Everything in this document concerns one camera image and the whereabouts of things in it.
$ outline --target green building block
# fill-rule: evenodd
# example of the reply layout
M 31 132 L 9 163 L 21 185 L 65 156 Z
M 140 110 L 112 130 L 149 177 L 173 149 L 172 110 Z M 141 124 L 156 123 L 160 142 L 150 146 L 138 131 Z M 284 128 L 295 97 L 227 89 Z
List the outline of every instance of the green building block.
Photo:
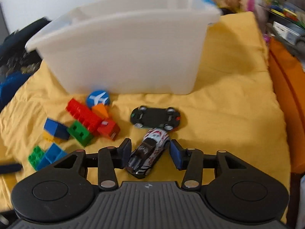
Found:
M 35 170 L 37 170 L 36 167 L 44 155 L 45 152 L 39 146 L 36 146 L 32 154 L 28 157 L 30 164 Z
M 72 126 L 68 128 L 68 132 L 83 147 L 87 146 L 94 137 L 79 121 L 75 121 Z

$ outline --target yellow fabric surface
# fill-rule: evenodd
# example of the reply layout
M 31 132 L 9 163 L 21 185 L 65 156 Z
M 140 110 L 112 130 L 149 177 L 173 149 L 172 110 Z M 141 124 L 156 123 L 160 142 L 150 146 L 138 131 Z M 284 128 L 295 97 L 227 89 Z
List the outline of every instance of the yellow fabric surface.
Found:
M 227 150 L 282 182 L 289 188 L 290 162 L 285 122 L 273 93 L 266 66 L 266 47 L 251 12 L 222 16 L 208 29 L 202 63 L 194 90 L 189 95 L 111 95 L 110 113 L 121 128 L 115 142 L 99 137 L 86 153 L 105 146 L 119 146 L 124 138 L 136 148 L 146 133 L 129 122 L 131 111 L 140 106 L 169 107 L 181 112 L 181 126 L 171 132 L 182 147 L 201 149 L 206 154 Z M 68 95 L 49 71 L 46 63 L 16 93 L 0 114 L 0 157 L 15 158 L 24 171 L 0 179 L 0 210 L 8 209 L 10 191 L 16 181 L 34 173 L 27 157 L 36 145 L 46 150 L 43 126 L 47 117 L 71 125 L 65 111 L 72 98 L 84 101 L 87 94 Z M 82 148 L 74 139 L 60 144 L 68 153 Z M 137 180 L 125 170 L 116 170 L 119 182 Z M 182 180 L 184 171 L 175 169 L 168 150 L 141 181 Z M 204 170 L 203 183 L 213 180 L 212 170 Z M 97 169 L 88 180 L 97 184 Z

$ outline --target ridged gray panel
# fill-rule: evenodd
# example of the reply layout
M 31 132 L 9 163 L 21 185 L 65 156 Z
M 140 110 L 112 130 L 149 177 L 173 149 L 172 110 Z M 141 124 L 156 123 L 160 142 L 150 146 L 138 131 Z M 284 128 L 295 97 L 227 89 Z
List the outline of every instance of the ridged gray panel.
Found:
M 235 224 L 213 214 L 199 194 L 179 189 L 175 182 L 123 182 L 113 192 L 101 192 L 80 216 L 52 225 L 24 220 L 11 229 L 284 229 L 278 221 L 264 225 Z

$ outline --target plastic container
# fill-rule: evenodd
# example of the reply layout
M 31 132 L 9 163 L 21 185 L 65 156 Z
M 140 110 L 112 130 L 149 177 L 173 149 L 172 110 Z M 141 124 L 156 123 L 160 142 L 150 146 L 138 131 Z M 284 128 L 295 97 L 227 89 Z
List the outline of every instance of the plastic container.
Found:
M 204 0 L 102 0 L 50 22 L 26 50 L 70 93 L 188 94 L 220 13 Z

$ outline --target toy block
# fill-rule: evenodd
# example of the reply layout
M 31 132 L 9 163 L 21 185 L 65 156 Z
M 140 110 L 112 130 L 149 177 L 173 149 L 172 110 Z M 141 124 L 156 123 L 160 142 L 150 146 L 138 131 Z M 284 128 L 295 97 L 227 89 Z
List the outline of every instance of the toy block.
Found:
M 37 170 L 37 166 L 44 155 L 45 155 L 44 151 L 39 146 L 36 146 L 33 149 L 32 154 L 28 157 L 30 164 L 35 170 Z
M 115 140 L 120 130 L 120 127 L 111 119 L 105 119 L 97 129 L 100 135 L 110 140 Z
M 75 121 L 69 128 L 68 132 L 74 137 L 83 147 L 87 146 L 93 139 L 93 135 L 79 122 Z
M 109 94 L 105 90 L 94 91 L 88 95 L 86 99 L 86 104 L 89 108 L 92 108 L 100 103 L 104 105 L 110 104 Z
M 97 134 L 97 128 L 103 121 L 102 118 L 97 116 L 88 107 L 81 104 L 74 98 L 72 98 L 66 107 L 66 110 L 78 120 L 90 133 Z
M 61 159 L 66 155 L 67 153 L 64 150 L 62 150 L 58 145 L 53 143 L 45 152 L 41 161 L 37 165 L 37 170 L 41 170 L 42 168 L 56 162 L 57 160 Z
M 106 106 L 102 103 L 99 103 L 98 105 L 93 106 L 92 112 L 94 112 L 96 115 L 98 115 L 102 119 L 110 118 Z
M 45 140 L 50 141 L 50 142 L 55 142 L 56 144 L 60 144 L 63 141 L 60 138 L 52 136 L 47 131 L 43 131 L 42 135 L 45 138 Z
M 50 118 L 47 118 L 43 129 L 56 138 L 68 140 L 70 136 L 67 132 L 68 127 Z

